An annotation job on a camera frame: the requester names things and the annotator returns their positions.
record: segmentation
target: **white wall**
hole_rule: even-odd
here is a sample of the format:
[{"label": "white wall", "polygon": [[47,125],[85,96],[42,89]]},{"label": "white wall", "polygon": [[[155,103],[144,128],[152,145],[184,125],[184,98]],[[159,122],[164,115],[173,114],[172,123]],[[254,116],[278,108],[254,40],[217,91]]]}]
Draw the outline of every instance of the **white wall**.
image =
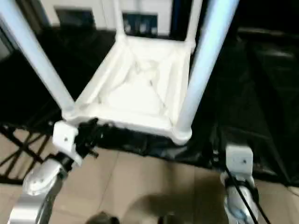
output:
[{"label": "white wall", "polygon": [[[123,12],[157,14],[158,34],[168,35],[171,29],[173,0],[119,0]],[[91,9],[98,29],[115,29],[112,0],[40,0],[52,26],[60,22],[55,7]]]}]

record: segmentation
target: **white plastic bracket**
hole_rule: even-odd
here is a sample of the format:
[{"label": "white plastic bracket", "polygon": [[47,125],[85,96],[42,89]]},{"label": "white plastic bracket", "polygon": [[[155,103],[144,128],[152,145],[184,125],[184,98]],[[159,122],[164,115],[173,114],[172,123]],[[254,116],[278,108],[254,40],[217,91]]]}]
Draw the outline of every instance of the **white plastic bracket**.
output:
[{"label": "white plastic bracket", "polygon": [[64,121],[58,121],[54,125],[53,145],[59,152],[68,155],[74,162],[81,166],[82,157],[76,152],[75,137],[78,135],[78,129],[67,124]]},{"label": "white plastic bracket", "polygon": [[[246,180],[254,187],[252,177],[253,153],[249,146],[228,144],[226,146],[226,166],[238,180]],[[221,182],[227,178],[226,173],[221,174]]]}]

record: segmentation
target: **metal clamp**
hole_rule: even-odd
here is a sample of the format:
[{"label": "metal clamp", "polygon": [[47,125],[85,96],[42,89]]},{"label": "metal clamp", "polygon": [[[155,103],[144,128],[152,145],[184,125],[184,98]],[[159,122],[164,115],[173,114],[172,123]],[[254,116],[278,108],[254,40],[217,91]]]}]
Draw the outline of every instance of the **metal clamp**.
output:
[{"label": "metal clamp", "polygon": [[77,128],[64,121],[58,121],[54,125],[53,145],[58,148],[59,152],[68,155],[77,165],[81,166],[82,157],[77,153],[75,144],[77,135]]}]

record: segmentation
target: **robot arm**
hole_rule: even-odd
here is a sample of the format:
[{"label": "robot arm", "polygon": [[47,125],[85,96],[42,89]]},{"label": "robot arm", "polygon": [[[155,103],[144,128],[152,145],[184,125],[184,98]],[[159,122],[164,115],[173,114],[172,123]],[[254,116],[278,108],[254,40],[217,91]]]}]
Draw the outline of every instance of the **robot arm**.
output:
[{"label": "robot arm", "polygon": [[221,182],[226,188],[224,209],[229,224],[256,224],[258,191],[252,177],[253,153],[248,146],[228,144],[226,171]]},{"label": "robot arm", "polygon": [[59,193],[68,172],[80,166],[92,151],[92,138],[97,120],[83,123],[79,128],[63,121],[54,126],[53,144],[58,149],[38,169],[33,169],[24,179],[23,193],[14,206],[8,224],[47,224],[54,200]]}]

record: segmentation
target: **tiled floor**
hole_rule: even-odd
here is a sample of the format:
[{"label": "tiled floor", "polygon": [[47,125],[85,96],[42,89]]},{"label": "tiled floor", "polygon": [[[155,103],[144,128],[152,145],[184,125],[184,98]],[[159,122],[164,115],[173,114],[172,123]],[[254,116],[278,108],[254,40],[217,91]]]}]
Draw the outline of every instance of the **tiled floor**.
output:
[{"label": "tiled floor", "polygon": [[[0,158],[15,149],[0,136]],[[53,146],[48,144],[47,153],[51,151]],[[99,211],[117,216],[122,224],[155,223],[170,211],[187,223],[227,223],[218,173],[113,150],[98,152],[98,159],[87,157],[64,183],[51,224],[84,224]],[[22,164],[12,175],[28,165],[28,158],[22,156]],[[257,185],[261,205],[273,224],[298,223],[298,196],[280,184],[257,181]],[[6,223],[20,193],[20,187],[0,185],[0,224]]]}]

